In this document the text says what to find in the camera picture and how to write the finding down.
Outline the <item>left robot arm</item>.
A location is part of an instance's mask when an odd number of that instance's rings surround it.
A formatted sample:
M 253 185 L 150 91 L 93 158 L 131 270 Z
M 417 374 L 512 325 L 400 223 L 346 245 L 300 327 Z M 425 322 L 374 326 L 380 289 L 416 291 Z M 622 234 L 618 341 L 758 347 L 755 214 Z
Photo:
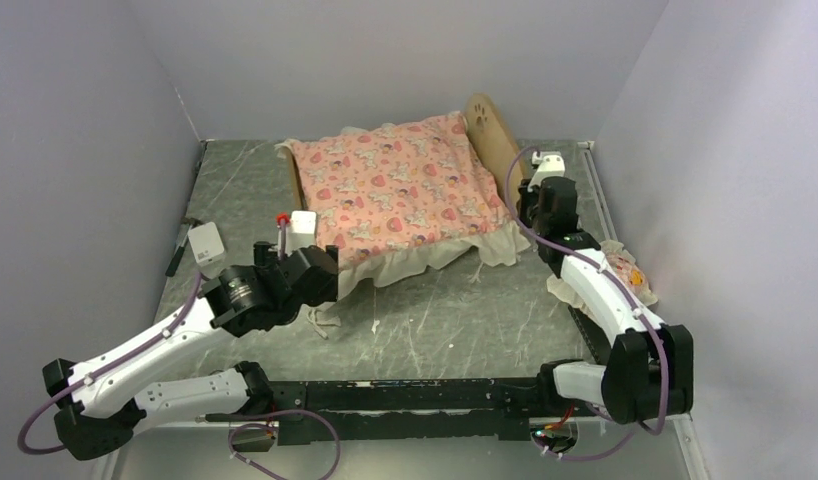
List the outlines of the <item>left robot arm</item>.
M 93 359 L 57 359 L 43 369 L 58 407 L 59 441 L 75 459 L 105 456 L 157 426 L 198 416 L 264 417 L 275 406 L 267 374 L 241 361 L 216 374 L 165 381 L 186 357 L 292 323 L 302 306 L 338 296 L 339 249 L 305 246 L 279 256 L 258 242 L 251 265 L 232 265 L 204 282 L 166 319 Z

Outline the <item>wooden pet bed frame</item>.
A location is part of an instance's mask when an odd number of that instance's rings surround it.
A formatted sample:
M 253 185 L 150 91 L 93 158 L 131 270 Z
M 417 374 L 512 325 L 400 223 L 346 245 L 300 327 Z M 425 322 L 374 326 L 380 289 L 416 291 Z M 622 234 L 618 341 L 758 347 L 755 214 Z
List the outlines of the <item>wooden pet bed frame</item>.
M 506 218 L 504 199 L 522 177 L 506 173 L 518 148 L 486 94 L 472 95 L 463 111 L 288 139 L 277 150 L 288 161 L 298 204 L 339 223 Z

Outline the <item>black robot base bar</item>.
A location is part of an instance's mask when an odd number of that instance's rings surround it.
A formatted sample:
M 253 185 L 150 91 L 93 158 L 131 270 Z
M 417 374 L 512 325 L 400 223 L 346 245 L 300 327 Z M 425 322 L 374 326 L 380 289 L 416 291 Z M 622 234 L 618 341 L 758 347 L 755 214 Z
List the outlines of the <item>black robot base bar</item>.
M 316 441 L 493 437 L 590 417 L 584 402 L 558 397 L 537 377 L 445 380 L 276 381 L 273 399 L 249 410 L 202 415 L 209 424 L 267 420 L 282 446 Z

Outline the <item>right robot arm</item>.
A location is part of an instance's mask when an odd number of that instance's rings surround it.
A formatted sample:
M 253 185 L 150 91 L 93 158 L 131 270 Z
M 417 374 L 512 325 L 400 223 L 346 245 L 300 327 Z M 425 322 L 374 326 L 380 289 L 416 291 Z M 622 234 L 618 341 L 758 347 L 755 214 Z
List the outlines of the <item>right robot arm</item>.
M 596 239 L 579 225 L 573 180 L 550 176 L 521 181 L 517 219 L 538 244 L 555 278 L 590 311 L 588 338 L 607 351 L 594 363 L 563 360 L 541 368 L 536 388 L 542 411 L 559 415 L 574 400 L 604 408 L 617 424 L 660 433 L 671 415 L 693 405 L 694 341 L 683 325 L 669 325 L 620 279 Z

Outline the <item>pink unicorn print mattress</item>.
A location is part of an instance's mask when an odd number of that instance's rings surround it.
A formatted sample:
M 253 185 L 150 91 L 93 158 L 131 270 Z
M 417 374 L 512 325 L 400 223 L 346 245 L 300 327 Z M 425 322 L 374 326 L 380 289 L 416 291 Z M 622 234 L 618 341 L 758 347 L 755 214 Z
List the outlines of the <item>pink unicorn print mattress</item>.
M 512 266 L 529 246 L 458 111 L 276 150 L 317 216 L 316 244 L 339 250 L 339 299 L 364 280 L 388 286 L 471 249 L 485 265 Z

